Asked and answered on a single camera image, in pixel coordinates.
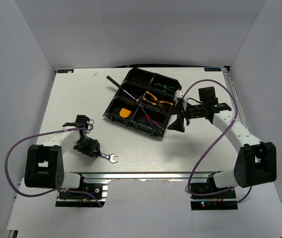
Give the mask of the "silver open-end wrench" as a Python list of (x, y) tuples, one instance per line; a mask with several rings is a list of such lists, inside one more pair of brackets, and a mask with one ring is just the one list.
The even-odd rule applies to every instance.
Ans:
[(110, 163), (115, 164), (118, 162), (118, 160), (116, 159), (118, 157), (118, 154), (104, 154), (104, 153), (99, 153), (98, 154), (99, 157), (104, 158), (106, 160), (108, 160)]

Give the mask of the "yellow black pliers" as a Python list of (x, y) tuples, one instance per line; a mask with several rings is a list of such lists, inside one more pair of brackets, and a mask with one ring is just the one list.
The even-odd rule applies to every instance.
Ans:
[(144, 97), (142, 98), (143, 101), (146, 101), (148, 103), (150, 103), (153, 106), (157, 106), (158, 105), (158, 99), (156, 96), (154, 96), (152, 93), (150, 93), (149, 91), (145, 92)]
[(172, 102), (158, 101), (158, 100), (154, 101), (152, 104), (166, 111), (169, 110), (170, 106), (173, 106)]

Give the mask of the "orange tape measure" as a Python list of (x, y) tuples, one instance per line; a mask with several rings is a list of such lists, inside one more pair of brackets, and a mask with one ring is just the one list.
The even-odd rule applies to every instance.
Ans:
[(132, 111), (126, 109), (126, 108), (121, 108), (119, 112), (119, 116), (126, 119), (131, 115)]

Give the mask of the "black handled claw hammer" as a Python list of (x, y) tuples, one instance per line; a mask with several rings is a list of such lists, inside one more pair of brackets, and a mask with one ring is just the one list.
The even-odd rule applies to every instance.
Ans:
[(119, 92), (117, 93), (117, 95), (120, 96), (122, 99), (131, 102), (137, 102), (138, 99), (140, 99), (144, 93), (144, 89), (137, 85), (131, 83), (124, 83), (123, 85), (120, 85), (112, 77), (106, 76), (106, 78), (116, 87), (118, 87)]

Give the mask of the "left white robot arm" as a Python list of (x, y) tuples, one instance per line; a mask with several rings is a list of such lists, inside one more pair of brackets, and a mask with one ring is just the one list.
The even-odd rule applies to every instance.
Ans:
[(27, 187), (70, 189), (77, 198), (86, 195), (87, 185), (80, 174), (64, 170), (63, 154), (69, 149), (91, 158), (100, 152), (98, 140), (89, 138), (90, 118), (78, 115), (75, 122), (67, 122), (61, 132), (43, 144), (31, 145), (27, 153), (24, 182)]

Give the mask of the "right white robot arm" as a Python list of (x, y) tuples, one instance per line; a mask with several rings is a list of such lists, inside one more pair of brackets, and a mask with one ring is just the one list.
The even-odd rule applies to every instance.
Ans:
[(207, 194), (219, 197), (226, 187), (242, 188), (274, 182), (277, 179), (277, 150), (273, 143), (263, 142), (234, 118), (234, 111), (227, 103), (219, 103), (214, 87), (199, 89), (200, 104), (187, 102), (184, 92), (176, 91), (173, 114), (177, 119), (169, 130), (185, 131), (191, 119), (205, 118), (224, 133), (237, 152), (232, 170), (212, 175), (206, 185)]

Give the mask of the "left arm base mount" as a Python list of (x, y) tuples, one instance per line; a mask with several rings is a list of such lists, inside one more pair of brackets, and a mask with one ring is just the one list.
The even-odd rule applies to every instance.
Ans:
[(81, 174), (79, 188), (76, 191), (58, 192), (55, 206), (68, 208), (101, 208), (106, 201), (109, 180), (89, 178), (88, 174)]

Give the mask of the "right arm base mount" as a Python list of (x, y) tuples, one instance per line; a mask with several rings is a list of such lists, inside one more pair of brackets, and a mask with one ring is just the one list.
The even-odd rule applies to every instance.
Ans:
[(220, 211), (237, 210), (236, 193), (234, 189), (217, 188), (208, 182), (191, 183), (190, 189), (185, 186), (185, 191), (190, 194), (192, 211)]

